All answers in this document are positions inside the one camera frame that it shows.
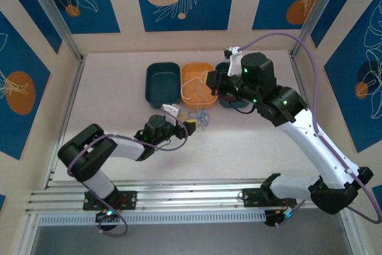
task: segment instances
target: orange plastic bowl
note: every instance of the orange plastic bowl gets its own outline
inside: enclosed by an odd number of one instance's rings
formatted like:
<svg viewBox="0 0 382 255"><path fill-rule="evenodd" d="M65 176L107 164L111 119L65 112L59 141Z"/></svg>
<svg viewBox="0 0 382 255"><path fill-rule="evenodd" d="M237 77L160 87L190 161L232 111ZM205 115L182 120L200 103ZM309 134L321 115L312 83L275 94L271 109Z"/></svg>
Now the orange plastic bowl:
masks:
<svg viewBox="0 0 382 255"><path fill-rule="evenodd" d="M217 96L211 95L210 88L205 83L207 72L213 71L214 66L206 62L188 63L181 68L182 100L189 109L197 110L212 107Z"/></svg>

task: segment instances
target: yellow object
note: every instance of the yellow object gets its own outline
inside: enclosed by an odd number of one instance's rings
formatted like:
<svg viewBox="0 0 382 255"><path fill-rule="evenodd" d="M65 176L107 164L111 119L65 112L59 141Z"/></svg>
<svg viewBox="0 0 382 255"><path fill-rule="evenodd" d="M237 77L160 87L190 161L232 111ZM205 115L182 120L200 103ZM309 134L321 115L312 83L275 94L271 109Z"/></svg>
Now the yellow object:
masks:
<svg viewBox="0 0 382 255"><path fill-rule="evenodd" d="M72 17L77 17L77 16L79 16L79 13L80 13L80 11L79 11L79 9L78 9L78 7L77 6L74 6L74 5L68 5L66 8L65 8L65 11L66 11L66 13L68 13L70 16L72 16Z"/></svg>
<svg viewBox="0 0 382 255"><path fill-rule="evenodd" d="M189 109L198 110L212 107L216 102L217 96L211 95L210 88L203 84L207 79L206 71L213 70L214 67L207 62L188 63L182 67L182 100Z"/></svg>
<svg viewBox="0 0 382 255"><path fill-rule="evenodd" d="M178 119L183 119L185 115L186 115L186 113L185 113L185 112L182 112L181 115L178 116Z"/></svg>

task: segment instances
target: wall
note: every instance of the wall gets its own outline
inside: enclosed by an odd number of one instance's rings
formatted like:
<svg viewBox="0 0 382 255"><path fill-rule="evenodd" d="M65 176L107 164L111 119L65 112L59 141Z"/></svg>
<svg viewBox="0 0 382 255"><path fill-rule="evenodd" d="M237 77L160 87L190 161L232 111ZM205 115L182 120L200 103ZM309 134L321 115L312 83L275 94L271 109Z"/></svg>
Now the wall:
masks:
<svg viewBox="0 0 382 255"><path fill-rule="evenodd" d="M268 31L252 31L260 0L232 0L226 31L145 32L138 0L111 0L121 33L74 35L79 46L88 52L105 51L192 51L221 50L244 45ZM268 38L259 49L286 49L293 41L283 37Z"/></svg>
<svg viewBox="0 0 382 255"><path fill-rule="evenodd" d="M36 0L20 0L57 51ZM221 50L269 30L298 35L314 0L54 0L84 53ZM267 38L255 48L282 50L293 40Z"/></svg>
<svg viewBox="0 0 382 255"><path fill-rule="evenodd" d="M333 139L334 143L349 158L357 163L358 166L368 166L374 172L373 179L368 183L369 189L382 184L382 142L378 142L369 148L364 149L362 152L357 153L337 99L324 70L324 66L372 1L373 0L348 0L317 49L315 48L313 41L311 39L308 40L308 45L315 52L315 57L318 62L320 82L318 121L330 138ZM300 53L298 57L298 66L303 76L304 86L309 95L310 103L312 103L314 88L313 73L311 64L305 52ZM353 79L347 78L343 79L343 81L352 80ZM356 198L355 207L368 214L373 219L376 218L374 209L363 192L360 192L359 196ZM380 250L382 250L382 241L380 240L380 238L382 238L382 226L373 225L363 219L360 219L360 222L365 228L376 254L379 254Z"/></svg>
<svg viewBox="0 0 382 255"><path fill-rule="evenodd" d="M20 160L0 152L0 194L7 196L0 214L0 253L8 254L30 192L42 187L78 64L64 45L56 54L18 0L0 0L0 10L50 71Z"/></svg>

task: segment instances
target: black mounting bracket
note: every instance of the black mounting bracket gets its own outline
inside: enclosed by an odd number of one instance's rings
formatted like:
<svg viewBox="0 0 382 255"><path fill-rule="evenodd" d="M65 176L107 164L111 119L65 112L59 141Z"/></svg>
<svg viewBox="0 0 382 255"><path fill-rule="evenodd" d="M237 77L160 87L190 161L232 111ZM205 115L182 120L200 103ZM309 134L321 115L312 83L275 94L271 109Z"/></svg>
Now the black mounting bracket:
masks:
<svg viewBox="0 0 382 255"><path fill-rule="evenodd" d="M264 197L264 193L261 188L245 188L242 190L242 198L244 207L291 207L294 208L297 205L294 198L274 198L272 201L268 201Z"/></svg>
<svg viewBox="0 0 382 255"><path fill-rule="evenodd" d="M115 210L135 210L137 205L136 191L119 191L118 200L112 204ZM98 201L90 192L85 192L84 206L85 211L102 211L108 209Z"/></svg>

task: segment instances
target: floor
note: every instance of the floor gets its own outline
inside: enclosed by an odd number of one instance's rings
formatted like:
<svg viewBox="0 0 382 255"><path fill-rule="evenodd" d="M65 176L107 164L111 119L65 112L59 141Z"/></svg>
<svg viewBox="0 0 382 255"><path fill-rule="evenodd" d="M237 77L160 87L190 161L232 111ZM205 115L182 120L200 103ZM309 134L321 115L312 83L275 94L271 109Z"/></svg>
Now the floor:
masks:
<svg viewBox="0 0 382 255"><path fill-rule="evenodd" d="M31 254L353 254L338 217L303 209L280 229L264 223L131 225L122 238L100 235L95 226L39 227Z"/></svg>
<svg viewBox="0 0 382 255"><path fill-rule="evenodd" d="M275 66L278 84L298 90L287 51L262 51ZM151 115L161 114L144 99L146 68L155 62L224 61L222 51L89 54L64 142L89 124L133 136ZM143 162L109 158L102 170L111 180L181 180L266 178L273 172L315 175L301 150L257 113L241 115L218 102L208 109L210 124L198 129L175 152L156 152ZM177 146L174 139L170 146ZM54 180L73 180L58 161Z"/></svg>

